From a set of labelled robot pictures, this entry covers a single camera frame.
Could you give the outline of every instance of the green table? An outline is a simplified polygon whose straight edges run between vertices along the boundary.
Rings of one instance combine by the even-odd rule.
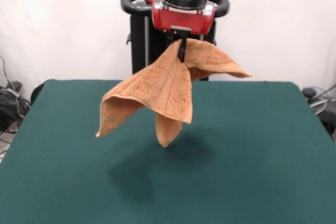
[[[295,85],[196,82],[163,149],[148,109],[95,138],[116,83],[46,83],[0,164],[1,223],[336,223],[336,149]]]

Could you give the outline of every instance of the white backdrop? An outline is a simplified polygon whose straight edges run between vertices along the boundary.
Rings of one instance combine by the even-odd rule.
[[[334,0],[230,0],[218,47],[251,80],[327,87],[336,81]],[[120,0],[0,0],[0,54],[29,97],[46,79],[124,79],[129,16]],[[231,80],[216,75],[213,80]]]

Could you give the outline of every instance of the terry cloth towel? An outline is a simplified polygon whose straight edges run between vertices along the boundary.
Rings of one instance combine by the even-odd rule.
[[[177,57],[180,44],[181,40],[170,44],[154,63],[103,96],[97,137],[108,134],[146,106],[155,112],[159,143],[168,147],[180,132],[182,123],[192,122],[192,81],[212,73],[228,73],[238,78],[251,76],[206,41],[188,39],[185,60],[181,62]]]

